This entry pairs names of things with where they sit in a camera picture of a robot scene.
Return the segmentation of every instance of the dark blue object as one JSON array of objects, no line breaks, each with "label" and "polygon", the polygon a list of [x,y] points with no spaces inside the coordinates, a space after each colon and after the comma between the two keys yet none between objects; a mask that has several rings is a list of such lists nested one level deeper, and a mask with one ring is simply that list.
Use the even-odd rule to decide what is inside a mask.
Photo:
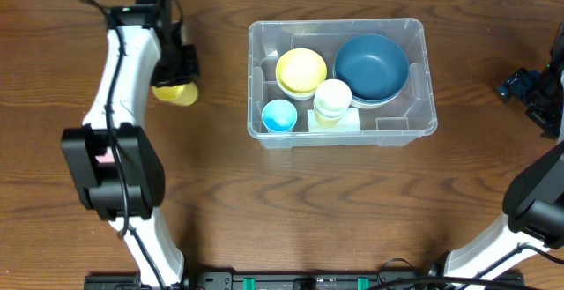
[{"label": "dark blue object", "polygon": [[409,76],[409,61],[394,41],[378,34],[350,39],[337,52],[335,78],[345,82],[356,100],[384,102],[396,97]]}]

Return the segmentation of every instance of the yellow plastic object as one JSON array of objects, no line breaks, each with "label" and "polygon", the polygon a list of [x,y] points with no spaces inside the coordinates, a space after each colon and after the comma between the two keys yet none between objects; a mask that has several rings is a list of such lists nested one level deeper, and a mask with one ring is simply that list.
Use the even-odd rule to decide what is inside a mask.
[{"label": "yellow plastic object", "polygon": [[307,48],[290,50],[276,64],[276,79],[292,93],[311,93],[327,78],[327,65]]},{"label": "yellow plastic object", "polygon": [[170,87],[152,87],[152,93],[159,100],[167,101],[175,105],[189,106],[197,99],[198,91],[194,83]]}]

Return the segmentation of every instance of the wooden table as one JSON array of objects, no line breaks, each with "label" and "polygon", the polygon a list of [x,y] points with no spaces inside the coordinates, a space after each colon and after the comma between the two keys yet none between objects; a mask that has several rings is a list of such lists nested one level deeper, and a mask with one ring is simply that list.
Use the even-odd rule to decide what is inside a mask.
[{"label": "wooden table", "polygon": [[[100,0],[126,4],[133,0]],[[181,0],[202,77],[197,104],[148,104],[167,172],[162,208],[189,267],[372,271],[424,267],[501,213],[511,180],[555,143],[495,87],[543,67],[564,0]],[[405,147],[267,151],[247,133],[248,28],[268,19],[423,22],[439,128]],[[0,0],[0,288],[79,289],[89,271],[135,271],[108,223],[79,203],[63,159],[107,53],[74,0]],[[564,289],[556,264],[518,266]]]}]

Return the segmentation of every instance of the plastic bin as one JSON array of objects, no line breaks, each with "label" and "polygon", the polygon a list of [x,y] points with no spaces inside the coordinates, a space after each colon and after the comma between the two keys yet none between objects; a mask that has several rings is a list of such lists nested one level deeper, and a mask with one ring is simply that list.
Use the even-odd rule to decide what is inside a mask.
[{"label": "plastic bin", "polygon": [[[360,131],[308,132],[310,100],[293,100],[278,87],[278,59],[292,48],[310,48],[327,63],[333,78],[338,49],[360,34],[385,35],[407,54],[410,77],[402,92],[380,108],[359,109]],[[268,133],[261,119],[271,100],[289,100],[298,109],[293,132]],[[423,25],[417,19],[257,21],[249,28],[249,104],[247,128],[265,148],[314,145],[407,145],[437,129]]]}]

